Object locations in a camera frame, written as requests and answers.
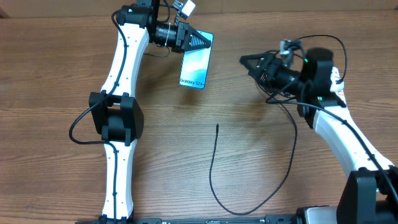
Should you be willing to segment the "blue Galaxy smartphone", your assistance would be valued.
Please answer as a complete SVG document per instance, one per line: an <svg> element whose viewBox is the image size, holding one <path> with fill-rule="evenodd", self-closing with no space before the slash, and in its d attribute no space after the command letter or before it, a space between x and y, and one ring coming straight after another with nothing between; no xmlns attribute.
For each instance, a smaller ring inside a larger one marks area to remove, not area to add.
<svg viewBox="0 0 398 224"><path fill-rule="evenodd" d="M206 37L211 42L211 45L209 48L192 50L184 53L179 84L180 86L204 89L211 59L214 35L202 30L198 32Z"/></svg>

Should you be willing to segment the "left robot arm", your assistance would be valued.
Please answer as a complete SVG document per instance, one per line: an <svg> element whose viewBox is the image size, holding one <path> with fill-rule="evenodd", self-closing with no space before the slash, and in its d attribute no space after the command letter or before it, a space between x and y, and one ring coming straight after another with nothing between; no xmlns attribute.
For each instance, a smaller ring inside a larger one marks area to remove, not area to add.
<svg viewBox="0 0 398 224"><path fill-rule="evenodd" d="M89 108L107 157L106 196L96 223L132 223L132 163L142 136L144 114L136 99L141 60L150 43L188 55L211 51L203 32L178 19L160 21L160 1L137 1L113 15L118 41L111 70L100 92L92 92Z"/></svg>

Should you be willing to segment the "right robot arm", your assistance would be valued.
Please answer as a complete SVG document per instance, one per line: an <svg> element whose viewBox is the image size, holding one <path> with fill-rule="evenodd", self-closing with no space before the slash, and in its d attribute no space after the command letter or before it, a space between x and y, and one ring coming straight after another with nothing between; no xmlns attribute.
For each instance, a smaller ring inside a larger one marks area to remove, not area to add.
<svg viewBox="0 0 398 224"><path fill-rule="evenodd" d="M290 93L298 113L338 159L347 181L337 206L297 212L299 223L397 223L397 166L370 143L353 121L333 52L312 48L301 71L272 52L239 59L256 83L272 95Z"/></svg>

